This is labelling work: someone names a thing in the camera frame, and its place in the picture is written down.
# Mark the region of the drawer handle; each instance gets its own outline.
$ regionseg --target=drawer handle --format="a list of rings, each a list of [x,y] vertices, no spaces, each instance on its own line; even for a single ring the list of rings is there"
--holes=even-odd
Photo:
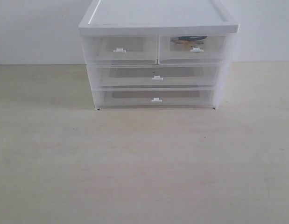
[[[117,48],[116,50],[113,51],[114,53],[126,53],[127,51],[124,50],[123,48]]]
[[[190,50],[191,53],[201,53],[203,52],[204,50],[203,49],[200,49],[200,48],[193,48]]]
[[[152,80],[163,80],[163,78],[161,76],[154,76]]]
[[[162,102],[163,100],[161,100],[160,98],[153,98],[151,101],[152,102]]]

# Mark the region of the white wall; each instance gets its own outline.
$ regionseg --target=white wall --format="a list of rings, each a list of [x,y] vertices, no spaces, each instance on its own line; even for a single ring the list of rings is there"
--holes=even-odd
[[[0,0],[0,64],[84,63],[78,24],[91,0]],[[222,0],[240,22],[234,61],[289,60],[289,0]]]

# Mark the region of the small drawer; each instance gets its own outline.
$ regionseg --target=small drawer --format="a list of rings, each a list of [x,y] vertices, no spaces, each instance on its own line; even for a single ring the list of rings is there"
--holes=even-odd
[[[161,36],[160,64],[206,63],[226,58],[228,36]]]
[[[156,36],[84,36],[87,64],[156,64]]]
[[[93,91],[96,109],[128,106],[212,106],[213,90]]]
[[[92,89],[124,85],[212,85],[221,65],[196,67],[97,67],[87,66]]]

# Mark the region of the light wood surface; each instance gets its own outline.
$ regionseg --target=light wood surface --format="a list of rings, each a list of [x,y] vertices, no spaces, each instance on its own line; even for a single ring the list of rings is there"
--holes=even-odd
[[[216,110],[93,110],[85,67],[0,66],[0,224],[289,224],[289,62]]]

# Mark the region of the white lid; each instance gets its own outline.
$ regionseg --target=white lid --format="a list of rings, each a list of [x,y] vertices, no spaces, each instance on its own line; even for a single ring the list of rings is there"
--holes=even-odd
[[[82,35],[203,35],[239,24],[217,0],[94,0],[79,27]]]

